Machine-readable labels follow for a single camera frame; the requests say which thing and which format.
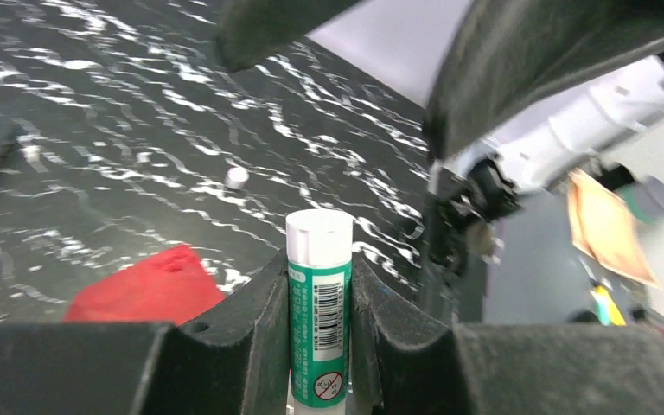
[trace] white cap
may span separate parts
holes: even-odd
[[[315,409],[294,401],[294,415],[345,415],[345,400],[339,404],[325,409]]]
[[[354,218],[339,210],[299,210],[286,216],[286,255],[309,268],[345,265],[352,259]]]
[[[239,190],[248,181],[248,170],[242,167],[233,167],[225,175],[225,187],[231,190]]]

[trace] brown envelope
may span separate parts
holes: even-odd
[[[582,170],[571,173],[569,221],[574,246],[610,271],[660,287],[625,202]]]

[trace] black marble table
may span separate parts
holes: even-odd
[[[284,246],[284,217],[338,208],[411,295],[425,191],[420,109],[309,41],[228,75],[220,0],[0,0],[0,322],[190,244],[225,292]],[[232,166],[250,170],[240,194]]]

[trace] barcode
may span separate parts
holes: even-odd
[[[326,361],[342,355],[342,282],[314,285],[314,356]]]

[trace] red object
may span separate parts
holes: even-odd
[[[189,246],[160,252],[82,290],[65,322],[185,323],[224,294]]]

